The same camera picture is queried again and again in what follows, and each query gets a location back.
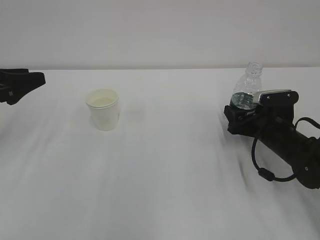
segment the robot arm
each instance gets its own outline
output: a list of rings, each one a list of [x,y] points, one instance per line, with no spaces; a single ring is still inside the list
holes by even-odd
[[[306,137],[297,131],[300,121],[307,121],[320,129],[320,124],[308,117],[300,118],[295,125],[294,104],[299,95],[291,90],[257,92],[253,102],[258,107],[252,111],[230,104],[224,114],[229,124],[228,131],[234,135],[253,137],[252,162],[258,174],[268,181],[288,182],[297,180],[307,188],[320,188],[320,138]],[[258,166],[255,156],[257,141],[260,140],[292,168],[288,177],[276,177],[270,170]]]
[[[23,96],[46,83],[42,72],[0,69],[0,103],[16,104]]]

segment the white tablecloth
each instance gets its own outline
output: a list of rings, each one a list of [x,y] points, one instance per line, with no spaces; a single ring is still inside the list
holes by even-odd
[[[223,109],[244,69],[47,70],[47,84],[0,104],[1,240],[319,240],[320,191],[267,182],[252,139]],[[265,68],[293,89],[296,119],[320,121],[320,68]],[[118,126],[95,129],[88,92],[120,96]],[[301,123],[307,136],[319,132]],[[259,164],[290,167],[258,143]]]

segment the white table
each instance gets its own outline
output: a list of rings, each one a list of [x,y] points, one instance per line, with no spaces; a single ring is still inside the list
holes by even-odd
[[[320,191],[262,179],[252,139],[227,132],[223,109],[243,72],[44,71],[46,85],[0,105],[0,239],[320,239]],[[265,68],[262,80],[298,91],[296,119],[320,121],[319,76]],[[89,118],[85,96],[97,88],[120,95],[113,131]],[[256,152],[279,177],[291,173],[261,143]]]

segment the water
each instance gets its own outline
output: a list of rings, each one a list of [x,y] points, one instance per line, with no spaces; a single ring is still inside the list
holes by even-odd
[[[92,105],[95,107],[104,107],[110,104],[113,104],[115,100],[110,97],[102,97],[98,98],[97,100],[93,101]]]
[[[252,110],[257,107],[257,103],[253,103],[254,96],[244,93],[237,92],[232,95],[231,102],[240,109]]]

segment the paper cup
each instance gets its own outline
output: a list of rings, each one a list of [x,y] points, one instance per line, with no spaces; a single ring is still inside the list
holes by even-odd
[[[87,95],[85,103],[99,130],[110,131],[116,128],[119,118],[118,100],[118,94],[107,88],[92,91]]]

